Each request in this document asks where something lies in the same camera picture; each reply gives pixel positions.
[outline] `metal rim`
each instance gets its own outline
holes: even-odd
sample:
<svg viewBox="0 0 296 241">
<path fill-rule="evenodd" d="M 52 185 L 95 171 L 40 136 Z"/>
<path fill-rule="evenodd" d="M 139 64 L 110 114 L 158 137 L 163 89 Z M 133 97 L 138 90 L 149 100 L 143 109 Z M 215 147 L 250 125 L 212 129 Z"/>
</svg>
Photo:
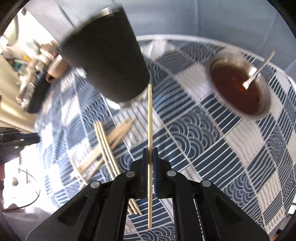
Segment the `metal rim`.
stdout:
<svg viewBox="0 0 296 241">
<path fill-rule="evenodd" d="M 113 102 L 114 104 L 118 105 L 118 108 L 116 108 L 116 109 L 124 110 L 125 108 L 136 107 L 143 100 L 146 100 L 147 96 L 148 96 L 148 86 L 143 90 L 143 92 L 141 94 L 139 94 L 138 96 L 136 96 L 135 98 L 133 98 L 132 100 L 129 100 L 129 101 L 116 103 L 107 97 L 106 97 L 106 99 L 108 99 L 108 101 Z"/>
<path fill-rule="evenodd" d="M 206 68 L 206 74 L 210 80 L 211 86 L 212 88 L 215 90 L 214 91 L 214 96 L 216 97 L 216 99 L 223 104 L 226 108 L 228 108 L 229 110 L 231 110 L 234 114 L 243 117 L 243 118 L 248 118 L 248 119 L 252 119 L 252 120 L 260 120 L 264 117 L 266 117 L 270 111 L 271 108 L 271 96 L 270 96 L 270 89 L 267 85 L 267 83 L 265 82 L 265 79 L 263 78 L 263 76 L 259 73 L 256 77 L 256 79 L 263 79 L 262 81 L 262 85 L 264 86 L 266 93 L 267 93 L 267 106 L 268 108 L 266 108 L 262 113 L 258 114 L 258 115 L 248 115 L 246 113 L 241 112 L 240 110 L 238 110 L 236 107 L 234 107 L 231 103 L 229 103 L 224 97 L 223 95 L 220 93 L 220 91 L 216 88 L 215 84 L 213 83 L 212 77 L 211 77 L 211 65 L 213 63 L 214 60 L 219 59 L 219 58 L 223 58 L 226 57 L 226 55 L 224 56 L 219 56 L 219 57 L 211 57 L 209 58 L 209 60 L 205 63 L 205 68 Z M 247 63 L 250 67 L 255 68 L 257 70 L 257 68 L 252 65 L 248 60 L 246 60 L 245 58 L 243 58 L 242 56 L 237 56 L 238 58 L 242 58 L 242 61 L 244 61 L 245 63 Z"/>
</svg>

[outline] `metal spoon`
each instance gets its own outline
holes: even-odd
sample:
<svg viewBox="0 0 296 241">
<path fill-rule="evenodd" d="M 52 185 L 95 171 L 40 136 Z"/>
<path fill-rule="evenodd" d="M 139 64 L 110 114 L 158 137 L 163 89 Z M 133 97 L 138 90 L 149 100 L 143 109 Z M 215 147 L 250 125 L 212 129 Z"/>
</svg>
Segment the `metal spoon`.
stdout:
<svg viewBox="0 0 296 241">
<path fill-rule="evenodd" d="M 274 56 L 276 52 L 274 50 L 272 50 L 272 52 L 270 53 L 270 55 L 263 61 L 261 67 L 259 67 L 257 69 L 257 71 L 245 82 L 242 83 L 242 86 L 247 90 L 249 88 L 249 85 L 251 84 L 251 82 L 256 78 L 256 76 L 259 74 L 259 72 L 263 69 L 263 67 L 265 65 L 268 64 L 268 62 L 272 59 L 272 57 Z"/>
</svg>

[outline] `blue and white tablecloth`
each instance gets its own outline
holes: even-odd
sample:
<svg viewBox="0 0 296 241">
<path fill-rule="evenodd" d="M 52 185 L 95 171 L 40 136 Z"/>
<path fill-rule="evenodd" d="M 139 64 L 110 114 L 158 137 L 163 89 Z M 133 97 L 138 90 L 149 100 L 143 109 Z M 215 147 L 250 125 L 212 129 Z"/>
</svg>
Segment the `blue and white tablecloth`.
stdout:
<svg viewBox="0 0 296 241">
<path fill-rule="evenodd" d="M 169 160 L 188 179 L 211 180 L 272 234 L 296 192 L 293 80 L 276 66 L 266 66 L 262 74 L 271 89 L 270 113 L 259 121 L 241 118 L 215 97 L 203 66 L 210 56 L 234 46 L 187 36 L 138 39 L 153 83 L 153 145 L 160 158 Z M 260 57 L 240 51 L 254 66 L 262 62 Z M 78 166 L 97 145 L 95 120 L 103 121 L 109 133 L 122 120 L 137 118 L 114 149 L 122 171 L 141 158 L 147 146 L 147 102 L 122 111 L 111 109 L 77 69 L 52 84 L 44 108 L 44 118 L 40 114 L 35 126 L 42 138 L 38 150 L 46 191 L 57 207 L 78 192 L 81 180 L 70 178 L 73 167 L 69 160 Z M 105 166 L 93 180 L 110 180 Z M 125 239 L 175 240 L 171 200 L 153 199 L 152 229 L 147 228 L 147 200 L 137 203 L 143 215 L 128 215 Z"/>
</svg>

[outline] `chopstick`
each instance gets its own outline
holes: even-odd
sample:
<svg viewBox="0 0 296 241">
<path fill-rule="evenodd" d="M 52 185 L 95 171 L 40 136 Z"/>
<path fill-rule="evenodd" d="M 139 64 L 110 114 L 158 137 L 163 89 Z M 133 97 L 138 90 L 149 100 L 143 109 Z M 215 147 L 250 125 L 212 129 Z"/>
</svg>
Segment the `chopstick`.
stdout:
<svg viewBox="0 0 296 241">
<path fill-rule="evenodd" d="M 69 158 L 69 161 L 74 169 L 74 171 L 76 171 L 78 173 L 78 176 L 80 177 L 80 179 L 82 180 L 83 185 L 87 185 L 86 180 L 83 178 L 83 176 L 80 174 L 80 172 L 77 170 L 77 167 L 75 166 L 74 162 L 72 161 L 71 158 Z"/>
<path fill-rule="evenodd" d="M 106 133 L 105 133 L 105 131 L 104 131 L 104 128 L 103 128 L 103 126 L 102 126 L 102 123 L 101 123 L 101 122 L 98 122 L 98 124 L 99 124 L 98 126 L 99 126 L 99 129 L 100 129 L 100 131 L 101 131 L 102 137 L 104 138 L 104 148 L 105 148 L 105 150 L 107 150 L 106 153 L 107 153 L 107 155 L 108 155 L 108 157 L 109 157 L 109 160 L 111 161 L 111 167 L 112 167 L 112 170 L 113 170 L 113 172 L 115 173 L 115 175 L 117 176 L 117 175 L 121 174 L 121 171 L 119 170 L 118 164 L 117 164 L 117 162 L 115 161 L 115 157 L 114 157 L 114 155 L 113 155 L 113 153 L 112 153 L 112 151 L 111 151 L 111 148 L 110 148 L 110 146 L 109 146 L 109 144 L 108 144 L 108 142 L 107 142 L 107 140 L 106 140 Z M 140 215 L 142 215 L 142 212 L 141 212 L 140 208 L 138 207 L 138 205 L 137 205 L 135 199 L 131 198 L 130 201 L 131 201 L 131 203 L 132 203 L 132 206 L 131 206 L 132 209 L 133 209 L 133 206 L 134 206 L 135 209 L 136 209 L 136 211 L 137 211 Z"/>
<path fill-rule="evenodd" d="M 125 134 L 129 131 L 129 129 L 131 128 L 133 122 L 135 121 L 134 119 L 129 120 L 126 125 L 123 126 L 123 131 L 118 135 L 117 139 L 113 142 L 113 144 L 111 145 L 111 150 L 113 150 L 117 144 L 122 140 L 122 138 L 125 136 Z M 87 178 L 85 179 L 86 182 L 88 182 L 91 177 L 95 174 L 95 172 L 99 169 L 99 167 L 104 163 L 104 158 L 102 157 L 95 165 L 95 168 L 89 173 L 89 175 L 87 176 Z M 79 187 L 79 190 L 81 190 L 83 187 L 85 186 L 84 183 L 82 183 Z"/>
<path fill-rule="evenodd" d="M 107 156 L 106 156 L 106 154 L 105 154 L 104 148 L 103 148 L 103 146 L 102 146 L 102 142 L 103 142 L 103 140 L 101 140 L 101 136 L 99 135 L 99 132 L 98 132 L 98 128 L 97 128 L 96 123 L 94 123 L 94 131 L 95 131 L 95 133 L 96 133 L 96 137 L 97 137 L 97 139 L 98 139 L 98 146 L 99 146 L 100 149 L 101 149 L 101 153 L 102 153 L 102 156 L 103 156 L 103 159 L 104 159 L 105 165 L 106 165 L 106 167 L 107 167 L 108 173 L 109 173 L 111 179 L 114 180 L 115 177 L 114 177 L 113 173 L 111 172 L 110 166 L 109 166 L 109 164 L 108 164 L 108 159 L 107 159 Z M 132 211 L 130 210 L 129 207 L 128 207 L 128 213 L 129 213 L 129 214 L 132 214 Z"/>
<path fill-rule="evenodd" d="M 101 148 L 101 153 L 102 153 L 102 156 L 103 156 L 104 161 L 105 161 L 105 165 L 107 167 L 107 170 L 109 172 L 109 175 L 110 175 L 111 179 L 114 180 L 117 175 L 116 175 L 116 172 L 115 173 L 112 173 L 112 171 L 111 171 L 111 169 L 115 170 L 114 164 L 112 163 L 113 161 L 110 162 L 111 163 L 111 166 L 113 166 L 113 167 L 110 167 L 109 166 L 109 163 L 108 163 L 108 157 L 110 158 L 110 160 L 112 160 L 112 157 L 111 156 L 113 156 L 113 155 L 111 155 L 109 153 L 108 148 L 107 148 L 107 146 L 109 146 L 109 144 L 107 142 L 106 133 L 105 133 L 105 131 L 103 129 L 102 124 L 99 121 L 94 124 L 94 127 L 95 127 L 94 128 L 95 129 L 95 133 L 96 133 L 96 136 L 97 136 L 97 139 L 98 139 L 98 143 L 99 143 L 99 146 Z M 132 208 L 133 212 L 135 214 L 137 214 L 138 213 L 137 212 L 137 208 L 134 206 L 134 204 L 132 203 L 132 201 L 129 201 L 129 205 Z"/>
<path fill-rule="evenodd" d="M 114 128 L 111 133 L 108 135 L 108 143 L 112 143 L 117 137 L 118 135 L 121 134 L 122 131 L 124 131 L 125 129 L 123 129 L 123 127 L 126 125 L 126 121 L 123 121 L 122 123 L 120 123 L 116 128 Z M 77 170 L 82 173 L 84 172 L 89 165 L 91 165 L 94 160 L 100 155 L 101 151 L 99 148 L 99 145 L 97 145 L 94 150 L 87 156 L 87 158 L 85 159 L 84 162 L 82 162 L 79 167 L 77 168 Z"/>
<path fill-rule="evenodd" d="M 152 149 L 153 149 L 153 118 L 152 118 L 152 85 L 148 85 L 148 228 L 152 228 Z"/>
</svg>

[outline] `metal pin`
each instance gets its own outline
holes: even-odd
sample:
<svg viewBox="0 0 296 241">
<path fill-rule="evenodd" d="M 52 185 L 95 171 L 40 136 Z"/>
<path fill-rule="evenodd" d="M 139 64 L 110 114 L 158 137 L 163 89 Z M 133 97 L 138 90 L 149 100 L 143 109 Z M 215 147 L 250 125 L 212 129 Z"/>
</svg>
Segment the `metal pin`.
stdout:
<svg viewBox="0 0 296 241">
<path fill-rule="evenodd" d="M 208 180 L 204 180 L 204 181 L 202 181 L 202 185 L 204 186 L 204 187 L 209 187 L 209 186 L 211 186 L 211 182 L 210 181 L 208 181 Z"/>
<path fill-rule="evenodd" d="M 173 171 L 173 170 L 170 170 L 167 172 L 167 175 L 170 176 L 170 177 L 174 177 L 176 175 L 176 172 Z"/>
<path fill-rule="evenodd" d="M 91 188 L 97 188 L 98 186 L 100 186 L 100 182 L 98 182 L 98 181 L 93 181 L 91 183 Z"/>
<path fill-rule="evenodd" d="M 133 172 L 133 171 L 128 171 L 127 173 L 126 173 L 126 176 L 127 177 L 133 177 L 135 175 L 135 173 Z"/>
</svg>

